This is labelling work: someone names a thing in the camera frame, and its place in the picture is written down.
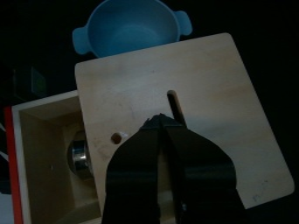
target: wooden panel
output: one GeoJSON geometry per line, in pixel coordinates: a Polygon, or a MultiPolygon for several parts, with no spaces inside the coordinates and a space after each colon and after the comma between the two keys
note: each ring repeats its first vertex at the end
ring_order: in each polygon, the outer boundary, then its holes
{"type": "Polygon", "coordinates": [[[109,161],[147,118],[173,116],[174,90],[189,128],[230,155],[246,208],[294,191],[294,180],[267,117],[227,33],[129,52],[77,65],[79,98],[89,134],[101,206],[109,161]]]}
{"type": "Polygon", "coordinates": [[[54,223],[75,207],[62,129],[20,117],[32,223],[54,223]]]}

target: metal bowl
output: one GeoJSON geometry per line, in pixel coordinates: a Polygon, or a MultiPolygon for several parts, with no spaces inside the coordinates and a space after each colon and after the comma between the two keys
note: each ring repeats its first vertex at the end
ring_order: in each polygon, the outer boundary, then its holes
{"type": "Polygon", "coordinates": [[[79,131],[77,133],[74,140],[70,143],[67,157],[70,169],[74,174],[83,180],[93,179],[94,175],[86,131],[79,131]]]}

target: plywood board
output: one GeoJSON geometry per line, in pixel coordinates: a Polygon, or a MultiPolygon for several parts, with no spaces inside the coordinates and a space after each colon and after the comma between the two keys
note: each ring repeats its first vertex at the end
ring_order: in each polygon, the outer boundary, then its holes
{"type": "Polygon", "coordinates": [[[227,33],[129,52],[77,65],[79,99],[101,206],[119,145],[147,118],[173,116],[178,94],[189,128],[233,158],[246,208],[293,193],[295,185],[239,51],[227,33]]]}

